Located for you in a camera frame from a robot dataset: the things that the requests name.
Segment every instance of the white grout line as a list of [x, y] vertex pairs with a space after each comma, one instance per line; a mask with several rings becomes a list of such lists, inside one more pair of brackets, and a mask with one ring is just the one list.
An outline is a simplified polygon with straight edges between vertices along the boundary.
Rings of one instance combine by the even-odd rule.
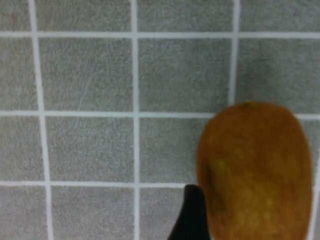
[[103, 31], [39, 31], [40, 38], [115, 38], [130, 39], [131, 32], [103, 32]]
[[320, 114], [298, 113], [295, 117], [300, 120], [320, 120]]
[[[132, 38], [132, 32], [96, 31], [0, 31], [0, 38]], [[320, 32], [137, 32], [138, 39], [320, 39]]]
[[45, 111], [46, 117], [133, 118], [133, 112], [121, 111]]
[[228, 104], [235, 104], [236, 99], [236, 84], [237, 84], [237, 64], [238, 64], [238, 49], [239, 49], [239, 26], [240, 26], [240, 0], [233, 0], [233, 35], [231, 42], [231, 57], [230, 57], [230, 72], [229, 72], [229, 93]]
[[[105, 187], [105, 188], [135, 188], [135, 182], [104, 182], [104, 181], [0, 181], [1, 187], [26, 187], [39, 186], [46, 187], [47, 185], [54, 187]], [[186, 183], [174, 182], [155, 182], [155, 183], [139, 183], [139, 188], [145, 189], [183, 189]]]
[[138, 6], [131, 0], [132, 33], [132, 91], [133, 91], [133, 149], [134, 149], [134, 240], [140, 239], [140, 136], [139, 136], [139, 43]]
[[170, 189], [183, 189], [186, 183], [140, 183], [141, 188], [154, 189], [154, 188], [170, 188]]
[[320, 32], [239, 32], [240, 39], [320, 39]]
[[103, 181], [51, 181], [51, 186], [60, 187], [111, 187], [111, 188], [133, 188], [130, 182], [103, 182]]
[[0, 38], [31, 38], [32, 35], [31, 31], [0, 31]]
[[[31, 29], [32, 29], [31, 36], [32, 36], [36, 92], [37, 92], [37, 104], [38, 104], [39, 112], [41, 113], [41, 112], [44, 112], [45, 106], [44, 106], [44, 94], [43, 94], [42, 76], [41, 76], [39, 39], [37, 36], [37, 12], [36, 12], [35, 0], [29, 0], [28, 3], [29, 3], [29, 11], [30, 11], [30, 23], [31, 23]], [[51, 208], [52, 193], [51, 193], [51, 186], [50, 186], [47, 129], [46, 129], [46, 118], [44, 115], [39, 115], [39, 122], [40, 122], [40, 135], [41, 135], [43, 169], [44, 169], [44, 179], [45, 179], [45, 193], [46, 193], [47, 235], [48, 235], [48, 240], [54, 240], [52, 208]]]
[[138, 32], [139, 39], [230, 39], [232, 32]]
[[166, 118], [166, 119], [210, 119], [213, 113], [206, 112], [140, 112], [140, 118]]
[[43, 186], [45, 187], [47, 182], [45, 181], [0, 181], [2, 187], [24, 187], [24, 186]]
[[[28, 111], [0, 110], [0, 117], [14, 116], [45, 116], [45, 117], [84, 117], [84, 118], [133, 118], [136, 113], [132, 111]], [[175, 119], [210, 119], [215, 113], [210, 112], [143, 112], [138, 113], [139, 118], [175, 118]], [[295, 116], [301, 120], [320, 120], [320, 114], [297, 113]]]
[[315, 175], [315, 190], [313, 191], [313, 201], [312, 201], [312, 212], [311, 219], [309, 224], [309, 231], [307, 240], [314, 240], [315, 230], [316, 230], [316, 221], [317, 221], [317, 213], [318, 213], [318, 205], [319, 205], [319, 190], [320, 190], [320, 147], [318, 152], [318, 161]]
[[15, 117], [15, 116], [27, 116], [32, 117], [36, 116], [38, 117], [40, 115], [39, 111], [28, 111], [28, 110], [22, 110], [22, 111], [1, 111], [0, 110], [0, 116], [1, 117]]

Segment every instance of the orange object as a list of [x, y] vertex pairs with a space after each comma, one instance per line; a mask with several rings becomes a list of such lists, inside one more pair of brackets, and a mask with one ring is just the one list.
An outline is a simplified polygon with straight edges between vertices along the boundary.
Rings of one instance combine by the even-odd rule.
[[197, 149], [197, 180], [215, 240], [304, 240], [311, 152], [284, 107], [244, 102], [212, 118]]

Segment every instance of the tile floor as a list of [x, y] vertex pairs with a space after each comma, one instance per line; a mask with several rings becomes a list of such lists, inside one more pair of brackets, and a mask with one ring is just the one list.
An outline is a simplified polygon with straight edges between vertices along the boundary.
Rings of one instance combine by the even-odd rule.
[[301, 119], [320, 240], [320, 1], [0, 0], [0, 239], [165, 240], [247, 99]]

